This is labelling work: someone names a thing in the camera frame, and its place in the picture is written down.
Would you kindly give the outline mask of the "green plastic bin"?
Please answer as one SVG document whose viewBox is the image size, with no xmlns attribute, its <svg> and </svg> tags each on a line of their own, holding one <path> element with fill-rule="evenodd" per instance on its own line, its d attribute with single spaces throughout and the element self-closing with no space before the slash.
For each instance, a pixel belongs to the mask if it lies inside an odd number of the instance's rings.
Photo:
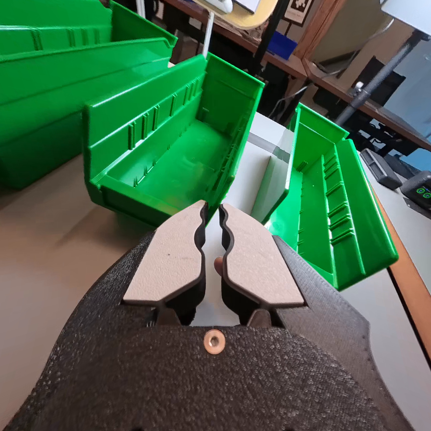
<svg viewBox="0 0 431 431">
<path fill-rule="evenodd" d="M 289 130 L 291 149 L 271 155 L 251 216 L 338 291 L 397 262 L 348 133 L 301 103 Z"/>
<path fill-rule="evenodd" d="M 110 1 L 1 1 L 0 179 L 21 190 L 82 152 L 82 109 L 168 67 L 177 38 Z"/>
<path fill-rule="evenodd" d="M 152 227 L 200 200 L 212 218 L 235 179 L 264 86 L 208 53 L 87 103 L 91 201 Z"/>
</svg>

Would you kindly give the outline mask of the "wood-edged white desk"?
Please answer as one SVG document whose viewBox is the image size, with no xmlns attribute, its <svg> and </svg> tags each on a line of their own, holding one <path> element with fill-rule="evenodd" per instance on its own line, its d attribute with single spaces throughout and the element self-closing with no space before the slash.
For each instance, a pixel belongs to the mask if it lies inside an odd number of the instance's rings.
<svg viewBox="0 0 431 431">
<path fill-rule="evenodd" d="M 359 160 L 391 234 L 399 259 L 388 269 L 407 317 L 428 362 L 431 352 L 430 213 L 399 188 L 380 184 L 365 160 Z"/>
</svg>

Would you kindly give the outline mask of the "flat grey box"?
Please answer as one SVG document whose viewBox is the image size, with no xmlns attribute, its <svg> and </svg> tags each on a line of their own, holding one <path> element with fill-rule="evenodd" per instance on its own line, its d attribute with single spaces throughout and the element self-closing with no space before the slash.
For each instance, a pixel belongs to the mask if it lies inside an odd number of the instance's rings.
<svg viewBox="0 0 431 431">
<path fill-rule="evenodd" d="M 402 181 L 382 156 L 370 149 L 361 151 L 360 156 L 379 184 L 392 191 L 402 186 Z"/>
</svg>

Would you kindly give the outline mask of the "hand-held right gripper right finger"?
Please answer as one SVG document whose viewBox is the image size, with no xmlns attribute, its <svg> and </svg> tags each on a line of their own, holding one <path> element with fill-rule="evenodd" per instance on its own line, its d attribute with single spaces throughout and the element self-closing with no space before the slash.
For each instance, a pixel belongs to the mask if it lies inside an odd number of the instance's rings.
<svg viewBox="0 0 431 431">
<path fill-rule="evenodd" d="M 274 236 L 234 206 L 219 207 L 222 228 L 222 299 L 246 326 L 256 310 L 299 308 L 305 299 Z"/>
</svg>

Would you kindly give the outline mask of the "black-white marker sign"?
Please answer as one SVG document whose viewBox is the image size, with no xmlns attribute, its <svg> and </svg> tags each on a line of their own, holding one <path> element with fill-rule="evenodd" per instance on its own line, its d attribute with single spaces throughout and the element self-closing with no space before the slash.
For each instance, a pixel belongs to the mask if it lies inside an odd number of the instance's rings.
<svg viewBox="0 0 431 431">
<path fill-rule="evenodd" d="M 314 0 L 290 0 L 283 16 L 283 20 L 303 27 Z"/>
</svg>

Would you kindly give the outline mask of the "metal pole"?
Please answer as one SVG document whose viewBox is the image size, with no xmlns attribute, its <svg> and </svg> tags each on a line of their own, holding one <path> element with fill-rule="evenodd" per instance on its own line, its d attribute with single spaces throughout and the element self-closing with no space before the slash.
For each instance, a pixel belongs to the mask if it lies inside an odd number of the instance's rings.
<svg viewBox="0 0 431 431">
<path fill-rule="evenodd" d="M 335 123 L 343 126 L 344 123 L 359 109 L 380 86 L 380 84 L 394 71 L 402 60 L 419 44 L 420 41 L 428 41 L 431 36 L 420 31 L 414 30 L 412 35 L 407 39 L 398 52 L 389 60 L 389 62 L 375 75 L 375 77 L 356 94 L 349 105 L 337 117 Z"/>
</svg>

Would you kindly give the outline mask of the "black metal post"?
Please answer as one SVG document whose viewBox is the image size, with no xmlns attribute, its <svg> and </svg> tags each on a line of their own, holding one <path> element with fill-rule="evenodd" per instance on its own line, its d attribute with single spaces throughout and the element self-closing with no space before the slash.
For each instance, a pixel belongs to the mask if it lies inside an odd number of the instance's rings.
<svg viewBox="0 0 431 431">
<path fill-rule="evenodd" d="M 272 35 L 274 34 L 279 21 L 284 17 L 284 14 L 287 10 L 289 4 L 289 0 L 280 0 L 277 2 L 275 9 L 269 19 L 266 30 L 263 32 L 261 42 L 254 54 L 253 60 L 251 62 L 249 73 L 252 76 L 258 76 L 261 71 L 261 61 L 265 56 L 269 43 L 272 39 Z"/>
</svg>

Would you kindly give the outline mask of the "white stand strut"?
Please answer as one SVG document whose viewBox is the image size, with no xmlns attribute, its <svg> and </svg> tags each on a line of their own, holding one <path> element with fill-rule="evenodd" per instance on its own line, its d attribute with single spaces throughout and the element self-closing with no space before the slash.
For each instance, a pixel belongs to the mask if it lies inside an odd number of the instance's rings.
<svg viewBox="0 0 431 431">
<path fill-rule="evenodd" d="M 209 51 L 209 44 L 210 44 L 211 35 L 212 35 L 214 18 L 215 18 L 215 14 L 213 13 L 213 11 L 210 11 L 207 19 L 206 32 L 205 32 L 203 48 L 202 48 L 202 55 L 204 56 L 204 58 L 207 57 L 207 54 Z"/>
</svg>

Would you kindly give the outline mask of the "white page holder bar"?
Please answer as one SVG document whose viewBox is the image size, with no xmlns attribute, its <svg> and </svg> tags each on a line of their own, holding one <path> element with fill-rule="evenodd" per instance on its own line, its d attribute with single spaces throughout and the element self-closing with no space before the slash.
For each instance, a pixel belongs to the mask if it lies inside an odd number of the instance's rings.
<svg viewBox="0 0 431 431">
<path fill-rule="evenodd" d="M 209 10 L 217 10 L 223 14 L 230 14 L 233 11 L 233 3 L 231 0 L 199 0 L 196 2 L 209 6 Z"/>
</svg>

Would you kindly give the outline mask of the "grey power station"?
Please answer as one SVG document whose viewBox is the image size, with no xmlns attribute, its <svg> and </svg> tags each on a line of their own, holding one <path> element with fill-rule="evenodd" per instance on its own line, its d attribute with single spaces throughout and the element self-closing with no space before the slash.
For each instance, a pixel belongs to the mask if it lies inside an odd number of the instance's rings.
<svg viewBox="0 0 431 431">
<path fill-rule="evenodd" d="M 431 172 L 420 171 L 406 180 L 400 187 L 401 193 L 423 209 L 431 209 Z"/>
</svg>

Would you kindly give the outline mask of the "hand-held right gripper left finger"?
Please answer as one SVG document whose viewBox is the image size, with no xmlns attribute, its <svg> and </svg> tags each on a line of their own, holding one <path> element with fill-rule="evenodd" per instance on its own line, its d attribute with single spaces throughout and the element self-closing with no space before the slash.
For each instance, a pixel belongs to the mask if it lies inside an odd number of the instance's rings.
<svg viewBox="0 0 431 431">
<path fill-rule="evenodd" d="M 155 231 L 122 302 L 174 310 L 190 325 L 206 292 L 207 202 L 199 200 L 168 218 Z"/>
</svg>

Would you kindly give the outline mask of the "instruction sheet on board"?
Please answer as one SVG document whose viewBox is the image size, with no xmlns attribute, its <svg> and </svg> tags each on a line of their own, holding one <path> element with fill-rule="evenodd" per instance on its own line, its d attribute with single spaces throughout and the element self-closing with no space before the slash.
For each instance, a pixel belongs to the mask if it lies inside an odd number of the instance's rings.
<svg viewBox="0 0 431 431">
<path fill-rule="evenodd" d="M 270 15 L 273 13 L 275 6 L 277 5 L 277 0 L 261 0 L 257 11 L 255 14 L 251 14 L 245 8 L 233 3 L 233 11 L 230 14 L 223 14 L 217 10 L 214 10 L 213 13 L 215 17 L 217 16 L 219 19 L 224 22 L 230 24 L 231 26 L 238 29 L 253 29 L 260 26 L 263 22 L 265 22 Z M 194 1 L 194 3 L 202 6 L 208 13 L 212 10 L 209 10 L 209 6 L 204 4 L 199 4 Z"/>
</svg>

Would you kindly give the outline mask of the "blue storage box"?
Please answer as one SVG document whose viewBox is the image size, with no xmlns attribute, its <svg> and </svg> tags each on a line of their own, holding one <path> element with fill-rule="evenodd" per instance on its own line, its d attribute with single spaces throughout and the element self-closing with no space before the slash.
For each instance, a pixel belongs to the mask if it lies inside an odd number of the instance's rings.
<svg viewBox="0 0 431 431">
<path fill-rule="evenodd" d="M 267 51 L 273 55 L 288 60 L 291 54 L 294 52 L 298 45 L 298 42 L 289 39 L 287 36 L 275 31 L 268 44 Z"/>
</svg>

